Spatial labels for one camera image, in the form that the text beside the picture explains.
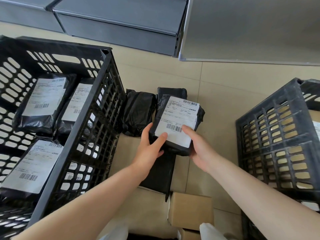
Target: crate handle hole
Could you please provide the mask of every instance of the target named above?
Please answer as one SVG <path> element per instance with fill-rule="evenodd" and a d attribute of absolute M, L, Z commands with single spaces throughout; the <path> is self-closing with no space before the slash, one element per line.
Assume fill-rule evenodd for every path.
<path fill-rule="evenodd" d="M 54 59 L 58 61 L 80 64 L 80 60 L 75 56 L 66 56 L 66 55 L 58 55 L 58 54 L 52 54 L 52 56 L 54 57 Z"/>

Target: package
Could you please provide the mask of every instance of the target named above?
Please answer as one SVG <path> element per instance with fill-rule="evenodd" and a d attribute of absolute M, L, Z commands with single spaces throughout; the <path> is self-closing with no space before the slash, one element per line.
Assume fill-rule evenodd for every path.
<path fill-rule="evenodd" d="M 121 117 L 122 133 L 139 137 L 143 129 L 151 123 L 157 105 L 156 96 L 153 93 L 136 92 L 131 89 L 127 89 L 126 96 L 126 105 Z"/>
<path fill-rule="evenodd" d="M 55 126 L 55 136 L 62 145 L 64 145 L 68 139 L 94 81 L 95 78 L 82 78 L 72 96 L 68 98 L 63 106 Z M 86 128 L 84 134 L 88 136 L 90 130 Z"/>
<path fill-rule="evenodd" d="M 160 88 L 158 87 L 158 103 L 160 102 L 162 95 L 169 94 L 181 99 L 187 99 L 188 94 L 185 88 Z"/>
<path fill-rule="evenodd" d="M 41 75 L 17 109 L 12 121 L 14 130 L 52 137 L 56 119 L 75 82 L 75 74 Z"/>
<path fill-rule="evenodd" d="M 189 156 L 191 138 L 182 131 L 182 125 L 190 126 L 196 131 L 204 114 L 205 111 L 198 103 L 164 94 L 149 131 L 150 143 L 167 132 L 168 138 L 162 148 L 180 156 Z"/>
<path fill-rule="evenodd" d="M 201 240 L 200 232 L 179 228 L 178 229 L 178 240 Z"/>
<path fill-rule="evenodd" d="M 168 221 L 173 227 L 200 230 L 202 223 L 214 224 L 212 198 L 173 192 Z"/>
<path fill-rule="evenodd" d="M 169 197 L 176 155 L 165 151 L 158 157 L 140 187 L 166 194 Z"/>
<path fill-rule="evenodd" d="M 2 182 L 0 195 L 8 199 L 39 196 L 62 149 L 62 145 L 45 138 L 31 144 Z"/>

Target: black poly mailer bag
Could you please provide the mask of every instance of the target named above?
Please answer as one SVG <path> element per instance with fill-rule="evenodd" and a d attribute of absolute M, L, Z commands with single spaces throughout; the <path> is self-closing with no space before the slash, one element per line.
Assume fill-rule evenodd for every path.
<path fill-rule="evenodd" d="M 46 73 L 39 76 L 13 118 L 14 130 L 53 136 L 56 119 L 74 89 L 76 75 Z"/>
<path fill-rule="evenodd" d="M 82 78 L 73 94 L 64 104 L 55 126 L 55 137 L 62 145 L 67 141 L 94 81 L 95 78 Z M 92 123 L 88 123 L 89 128 L 92 128 L 92 126 Z M 85 128 L 84 134 L 89 136 L 90 130 Z"/>
<path fill-rule="evenodd" d="M 22 155 L 0 187 L 8 199 L 38 200 L 63 146 L 50 138 L 38 137 Z"/>
<path fill-rule="evenodd" d="M 167 132 L 168 138 L 162 149 L 180 156 L 189 156 L 191 139 L 182 131 L 182 125 L 194 126 L 196 131 L 204 115 L 205 111 L 198 103 L 164 94 L 158 103 L 154 123 L 149 131 L 150 143 L 163 132 Z"/>
<path fill-rule="evenodd" d="M 176 155 L 168 151 L 158 157 L 141 187 L 154 190 L 169 196 Z"/>
<path fill-rule="evenodd" d="M 131 89 L 127 89 L 126 95 L 126 105 L 121 117 L 122 133 L 139 137 L 143 129 L 152 122 L 152 114 L 157 105 L 156 96 Z"/>
<path fill-rule="evenodd" d="M 160 88 L 158 87 L 158 103 L 160 102 L 162 95 L 170 94 L 181 99 L 187 99 L 188 94 L 185 88 Z"/>

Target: gray metallic board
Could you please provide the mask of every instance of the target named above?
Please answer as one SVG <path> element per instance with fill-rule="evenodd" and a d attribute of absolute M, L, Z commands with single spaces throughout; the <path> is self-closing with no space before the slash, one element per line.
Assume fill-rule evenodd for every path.
<path fill-rule="evenodd" d="M 62 0 L 54 11 L 177 35 L 186 0 Z"/>
<path fill-rule="evenodd" d="M 190 0 L 180 60 L 320 65 L 320 0 Z"/>
<path fill-rule="evenodd" d="M 35 28 L 63 32 L 54 14 L 49 11 L 0 2 L 0 20 Z"/>
<path fill-rule="evenodd" d="M 45 9 L 50 4 L 55 3 L 56 0 L 0 0 L 0 2 Z"/>
<path fill-rule="evenodd" d="M 92 40 L 103 41 L 141 50 L 173 56 L 177 38 L 163 33 L 150 32 L 117 24 L 98 22 L 57 14 L 66 33 Z"/>

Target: person's right hand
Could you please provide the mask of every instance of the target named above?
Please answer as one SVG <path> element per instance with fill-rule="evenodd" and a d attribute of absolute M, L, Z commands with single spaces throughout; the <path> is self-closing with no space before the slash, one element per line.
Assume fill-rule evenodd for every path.
<path fill-rule="evenodd" d="M 193 141 L 193 149 L 190 154 L 190 158 L 194 164 L 205 172 L 208 172 L 211 161 L 214 157 L 219 156 L 218 153 L 205 141 L 205 139 L 196 133 L 189 126 L 182 125 L 182 130 Z"/>

